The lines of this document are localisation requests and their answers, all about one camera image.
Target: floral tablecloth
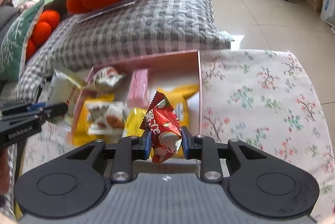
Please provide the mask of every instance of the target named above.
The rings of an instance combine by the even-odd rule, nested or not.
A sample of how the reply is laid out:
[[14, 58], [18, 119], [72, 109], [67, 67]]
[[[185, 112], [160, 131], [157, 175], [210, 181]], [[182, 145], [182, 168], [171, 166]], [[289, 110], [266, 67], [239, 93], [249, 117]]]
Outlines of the floral tablecloth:
[[311, 173], [317, 221], [334, 213], [334, 154], [321, 104], [292, 53], [201, 53], [203, 129], [217, 142], [238, 138]]

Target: open box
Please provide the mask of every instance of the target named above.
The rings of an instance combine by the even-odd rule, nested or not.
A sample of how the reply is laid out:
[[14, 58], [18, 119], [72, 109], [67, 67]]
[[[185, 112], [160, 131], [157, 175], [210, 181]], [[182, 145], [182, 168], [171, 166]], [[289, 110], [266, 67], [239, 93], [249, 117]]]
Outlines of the open box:
[[[152, 54], [149, 56], [122, 59], [95, 65], [92, 67], [87, 77], [87, 82], [90, 82], [93, 79], [94, 74], [98, 70], [107, 66], [113, 66], [118, 71], [126, 74], [126, 77], [123, 79], [121, 84], [114, 90], [114, 101], [126, 101], [132, 73], [135, 69], [149, 69], [148, 88], [150, 92], [150, 101], [155, 95], [157, 87], [161, 87], [164, 90], [169, 91], [180, 85], [199, 84], [199, 92], [189, 98], [187, 102], [190, 117], [189, 131], [192, 135], [201, 133], [202, 120], [200, 118], [202, 117], [202, 83], [200, 54], [198, 50]], [[68, 142], [70, 143], [73, 143], [72, 137], [77, 127], [80, 112], [87, 96], [95, 97], [96, 93], [89, 90], [81, 91], [74, 110], [72, 130], [68, 136]]]

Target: human hand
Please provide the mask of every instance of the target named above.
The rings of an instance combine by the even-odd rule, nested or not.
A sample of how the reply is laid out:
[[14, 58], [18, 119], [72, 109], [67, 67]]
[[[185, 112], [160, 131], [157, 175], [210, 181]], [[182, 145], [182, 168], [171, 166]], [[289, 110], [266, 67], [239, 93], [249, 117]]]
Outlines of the human hand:
[[0, 195], [9, 189], [9, 166], [7, 162], [7, 149], [0, 150]]

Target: gray checkered cushion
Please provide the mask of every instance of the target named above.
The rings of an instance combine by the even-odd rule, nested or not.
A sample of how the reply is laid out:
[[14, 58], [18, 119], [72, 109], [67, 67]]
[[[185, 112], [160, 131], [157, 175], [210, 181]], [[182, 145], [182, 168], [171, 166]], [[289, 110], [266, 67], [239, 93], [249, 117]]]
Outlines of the gray checkered cushion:
[[28, 62], [16, 87], [17, 99], [36, 100], [53, 65], [77, 71], [107, 60], [185, 49], [229, 49], [217, 31], [212, 0], [138, 0], [77, 24], [60, 23]]

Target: green pillow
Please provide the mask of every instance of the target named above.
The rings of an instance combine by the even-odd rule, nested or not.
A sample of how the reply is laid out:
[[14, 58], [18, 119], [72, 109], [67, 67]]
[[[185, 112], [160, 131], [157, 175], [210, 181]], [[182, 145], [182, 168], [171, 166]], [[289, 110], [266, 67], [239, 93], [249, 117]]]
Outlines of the green pillow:
[[28, 40], [43, 12], [44, 0], [22, 12], [8, 29], [0, 47], [0, 80], [18, 81], [26, 64]]

